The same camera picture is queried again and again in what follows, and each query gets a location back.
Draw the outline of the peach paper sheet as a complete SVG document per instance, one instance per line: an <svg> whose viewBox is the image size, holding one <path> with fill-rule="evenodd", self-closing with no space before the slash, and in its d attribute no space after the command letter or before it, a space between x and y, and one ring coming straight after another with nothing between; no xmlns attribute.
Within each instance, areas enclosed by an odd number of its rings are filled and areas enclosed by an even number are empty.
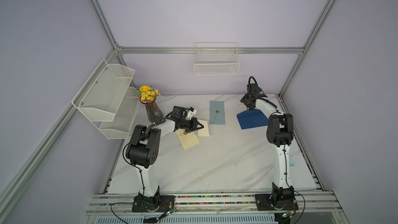
<svg viewBox="0 0 398 224"><path fill-rule="evenodd" d="M198 123L200 123L201 125L203 125L203 128L198 130L198 136L201 137L208 137L209 136L209 127L208 127L208 121L206 120L198 120Z"/></svg>

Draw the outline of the cream envelope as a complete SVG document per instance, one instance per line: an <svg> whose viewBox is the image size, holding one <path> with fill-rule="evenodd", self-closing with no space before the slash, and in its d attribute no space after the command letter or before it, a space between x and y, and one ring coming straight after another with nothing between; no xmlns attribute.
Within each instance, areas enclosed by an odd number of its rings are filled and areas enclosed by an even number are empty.
<svg viewBox="0 0 398 224"><path fill-rule="evenodd" d="M200 143L195 133L186 133L183 129L178 129L176 135L180 141L180 144L184 150L192 148L193 146Z"/></svg>

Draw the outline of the dark blue envelope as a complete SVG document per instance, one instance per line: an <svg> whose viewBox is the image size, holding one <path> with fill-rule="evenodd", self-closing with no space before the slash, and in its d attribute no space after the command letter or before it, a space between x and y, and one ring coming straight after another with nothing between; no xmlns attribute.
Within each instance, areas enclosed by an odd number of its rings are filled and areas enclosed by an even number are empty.
<svg viewBox="0 0 398 224"><path fill-rule="evenodd" d="M268 126L268 118L258 109L237 114L237 120L242 130Z"/></svg>

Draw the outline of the teal envelope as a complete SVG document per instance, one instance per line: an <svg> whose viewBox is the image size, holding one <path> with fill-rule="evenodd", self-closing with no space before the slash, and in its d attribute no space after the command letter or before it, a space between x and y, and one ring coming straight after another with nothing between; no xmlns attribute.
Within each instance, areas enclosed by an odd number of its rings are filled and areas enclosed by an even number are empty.
<svg viewBox="0 0 398 224"><path fill-rule="evenodd" d="M223 101L209 102L209 124L226 124L225 108Z"/></svg>

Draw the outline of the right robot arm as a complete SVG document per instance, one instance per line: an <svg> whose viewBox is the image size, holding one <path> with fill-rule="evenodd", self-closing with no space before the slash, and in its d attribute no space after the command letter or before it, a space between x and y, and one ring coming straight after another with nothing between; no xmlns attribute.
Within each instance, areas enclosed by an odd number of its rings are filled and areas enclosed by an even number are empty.
<svg viewBox="0 0 398 224"><path fill-rule="evenodd" d="M278 109L267 99L257 82L248 82L247 92L241 98L249 111L260 110L268 119L266 139L275 152L275 180L272 183L270 205L282 210L294 201L294 187L290 177L289 154L293 141L293 116Z"/></svg>

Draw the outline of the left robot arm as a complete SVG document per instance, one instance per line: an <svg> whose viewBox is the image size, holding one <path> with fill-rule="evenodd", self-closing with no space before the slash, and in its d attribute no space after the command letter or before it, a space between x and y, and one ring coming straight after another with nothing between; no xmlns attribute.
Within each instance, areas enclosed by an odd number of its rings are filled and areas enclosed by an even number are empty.
<svg viewBox="0 0 398 224"><path fill-rule="evenodd" d="M151 125L137 125L130 141L123 148L123 158L136 169L141 183L137 201L155 205L160 202L160 186L150 179L150 167L159 155L161 138L167 134L183 130L190 134L204 128L194 116L197 110L174 106L173 110Z"/></svg>

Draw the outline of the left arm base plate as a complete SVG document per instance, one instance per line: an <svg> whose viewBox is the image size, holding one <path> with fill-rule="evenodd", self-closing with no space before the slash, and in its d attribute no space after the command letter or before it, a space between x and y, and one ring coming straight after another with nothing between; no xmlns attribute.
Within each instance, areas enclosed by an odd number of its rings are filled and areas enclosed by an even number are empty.
<svg viewBox="0 0 398 224"><path fill-rule="evenodd" d="M175 196L160 195L156 192L153 197L146 197L139 193L134 197L133 213L167 212L175 205Z"/></svg>

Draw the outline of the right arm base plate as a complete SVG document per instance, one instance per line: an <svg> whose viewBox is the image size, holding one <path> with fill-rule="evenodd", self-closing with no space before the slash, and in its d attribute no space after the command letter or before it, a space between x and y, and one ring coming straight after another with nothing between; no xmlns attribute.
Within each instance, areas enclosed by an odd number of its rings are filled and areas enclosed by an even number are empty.
<svg viewBox="0 0 398 224"><path fill-rule="evenodd" d="M258 211L297 211L295 191L292 186L284 188L272 183L270 194L255 194Z"/></svg>

